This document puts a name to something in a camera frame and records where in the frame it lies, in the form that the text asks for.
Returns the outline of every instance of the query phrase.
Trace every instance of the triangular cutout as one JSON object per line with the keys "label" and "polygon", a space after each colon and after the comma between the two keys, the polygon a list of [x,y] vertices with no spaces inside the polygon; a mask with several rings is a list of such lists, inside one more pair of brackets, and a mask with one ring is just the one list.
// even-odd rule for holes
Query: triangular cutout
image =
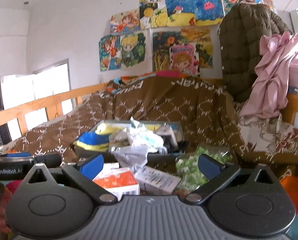
{"label": "triangular cutout", "polygon": [[273,181],[266,170],[260,171],[259,175],[257,176],[256,182],[273,184]]}
{"label": "triangular cutout", "polygon": [[28,183],[32,184],[32,183],[37,183],[37,182],[44,182],[47,181],[43,170],[42,169],[37,169],[35,171],[35,173],[31,176],[30,180]]}

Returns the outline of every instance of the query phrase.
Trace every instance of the pink cloth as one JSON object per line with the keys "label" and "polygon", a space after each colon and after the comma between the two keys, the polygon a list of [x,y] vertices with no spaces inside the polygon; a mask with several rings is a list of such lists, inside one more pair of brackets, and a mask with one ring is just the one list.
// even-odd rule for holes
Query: pink cloth
{"label": "pink cloth", "polygon": [[288,85],[298,88],[298,34],[262,36],[260,55],[254,69],[258,78],[240,116],[276,117],[287,106]]}

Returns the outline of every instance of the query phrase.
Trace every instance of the storage box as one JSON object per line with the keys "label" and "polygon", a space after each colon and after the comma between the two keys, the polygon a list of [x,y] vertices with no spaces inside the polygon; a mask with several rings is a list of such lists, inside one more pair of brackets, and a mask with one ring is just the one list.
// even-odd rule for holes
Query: storage box
{"label": "storage box", "polygon": [[123,195],[139,195],[139,183],[129,168],[103,170],[93,180],[94,183],[114,194],[118,201]]}
{"label": "storage box", "polygon": [[181,178],[144,166],[135,174],[140,188],[156,195],[171,195]]}

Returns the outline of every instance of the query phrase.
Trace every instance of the orange and white box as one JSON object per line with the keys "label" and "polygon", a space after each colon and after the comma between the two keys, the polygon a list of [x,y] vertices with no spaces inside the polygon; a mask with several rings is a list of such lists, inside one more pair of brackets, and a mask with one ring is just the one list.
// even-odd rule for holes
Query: orange and white box
{"label": "orange and white box", "polygon": [[129,168],[102,170],[93,180],[94,183],[114,194],[118,201],[122,195],[139,195],[139,183]]}

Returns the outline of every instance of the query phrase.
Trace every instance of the pink cartoon poster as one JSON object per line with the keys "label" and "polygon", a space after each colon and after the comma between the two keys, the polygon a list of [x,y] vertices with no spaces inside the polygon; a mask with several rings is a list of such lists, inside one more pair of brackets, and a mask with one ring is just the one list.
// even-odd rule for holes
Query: pink cartoon poster
{"label": "pink cartoon poster", "polygon": [[196,44],[189,43],[170,47],[170,66],[172,70],[199,76],[199,54],[196,52]]}

